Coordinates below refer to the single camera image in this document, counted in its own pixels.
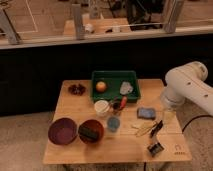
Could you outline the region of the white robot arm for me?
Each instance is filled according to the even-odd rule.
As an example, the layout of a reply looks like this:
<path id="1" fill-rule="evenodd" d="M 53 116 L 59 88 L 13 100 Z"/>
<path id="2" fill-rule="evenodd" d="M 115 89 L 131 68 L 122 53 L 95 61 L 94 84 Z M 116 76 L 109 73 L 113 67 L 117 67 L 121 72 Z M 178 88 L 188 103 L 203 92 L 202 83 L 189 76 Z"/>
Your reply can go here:
<path id="1" fill-rule="evenodd" d="M 160 96 L 163 107 L 175 110 L 189 99 L 213 116 L 213 87 L 205 83 L 207 76 L 207 67 L 199 61 L 170 69 Z"/>

